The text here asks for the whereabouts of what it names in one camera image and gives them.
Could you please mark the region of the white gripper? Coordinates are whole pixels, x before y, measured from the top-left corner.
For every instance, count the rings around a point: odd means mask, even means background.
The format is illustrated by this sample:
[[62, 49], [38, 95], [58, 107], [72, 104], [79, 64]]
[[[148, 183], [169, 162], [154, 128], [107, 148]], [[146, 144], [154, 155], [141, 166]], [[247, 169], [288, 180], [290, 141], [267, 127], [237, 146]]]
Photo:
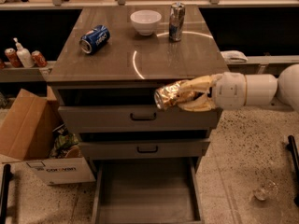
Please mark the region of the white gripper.
[[[208, 97], [212, 87], [214, 102]], [[210, 111], [216, 106], [225, 110], [238, 109], [245, 105], [246, 79], [240, 73], [225, 72], [183, 80], [178, 88], [178, 97], [186, 98], [191, 94], [197, 99], [178, 104], [179, 108], [190, 112]]]

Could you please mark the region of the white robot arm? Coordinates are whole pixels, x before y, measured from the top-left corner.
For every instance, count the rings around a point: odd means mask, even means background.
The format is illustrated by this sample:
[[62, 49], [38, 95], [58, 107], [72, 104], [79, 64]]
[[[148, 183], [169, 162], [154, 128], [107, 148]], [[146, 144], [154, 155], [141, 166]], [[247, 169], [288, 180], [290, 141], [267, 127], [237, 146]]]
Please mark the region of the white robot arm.
[[191, 112], [268, 106], [274, 99], [299, 111], [299, 64], [287, 67], [278, 77], [233, 72], [198, 77], [186, 81], [179, 89], [179, 93], [189, 91], [200, 92], [201, 96], [178, 106]]

